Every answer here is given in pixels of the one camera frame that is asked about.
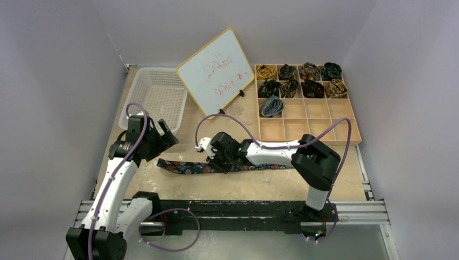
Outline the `navy floral patterned tie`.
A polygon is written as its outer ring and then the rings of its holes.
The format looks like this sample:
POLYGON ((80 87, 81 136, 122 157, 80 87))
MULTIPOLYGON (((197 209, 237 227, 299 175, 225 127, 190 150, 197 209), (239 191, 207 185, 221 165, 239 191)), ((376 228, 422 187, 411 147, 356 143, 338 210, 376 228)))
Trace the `navy floral patterned tie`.
POLYGON ((231 165, 227 171, 220 170, 216 166, 212 166, 204 162, 185 162, 185 161, 170 161, 159 158, 156 164, 157 167, 162 168, 168 172, 182 175, 196 175, 196 174, 214 174, 214 173, 234 173, 244 171, 262 171, 262 170, 283 170, 291 169, 278 164, 261 164, 255 166, 234 166, 231 165))

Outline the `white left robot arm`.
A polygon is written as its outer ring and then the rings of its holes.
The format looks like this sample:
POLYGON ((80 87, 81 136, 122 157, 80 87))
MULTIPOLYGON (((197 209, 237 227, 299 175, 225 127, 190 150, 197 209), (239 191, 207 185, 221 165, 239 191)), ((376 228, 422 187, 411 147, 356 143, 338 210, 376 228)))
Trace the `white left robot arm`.
POLYGON ((141 161, 150 161, 179 141, 160 119, 159 127, 142 113, 128 119, 128 128, 110 146, 109 160, 99 192, 78 227, 71 227, 66 242, 74 259, 124 259, 127 242, 142 217, 153 222, 161 216, 159 197, 138 192, 134 205, 120 214, 129 183, 141 161))

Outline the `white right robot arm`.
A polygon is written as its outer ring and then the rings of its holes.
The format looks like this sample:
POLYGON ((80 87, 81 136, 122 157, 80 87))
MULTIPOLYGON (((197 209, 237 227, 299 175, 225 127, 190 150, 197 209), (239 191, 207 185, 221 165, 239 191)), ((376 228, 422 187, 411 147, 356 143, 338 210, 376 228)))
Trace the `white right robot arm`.
POLYGON ((219 132, 213 138, 200 139, 196 149, 206 152, 206 161, 224 173, 235 167, 261 165, 295 169, 309 185, 304 213, 310 220, 324 215, 325 203, 342 167, 341 156, 310 134, 289 142, 252 139, 238 142, 229 134, 219 132))

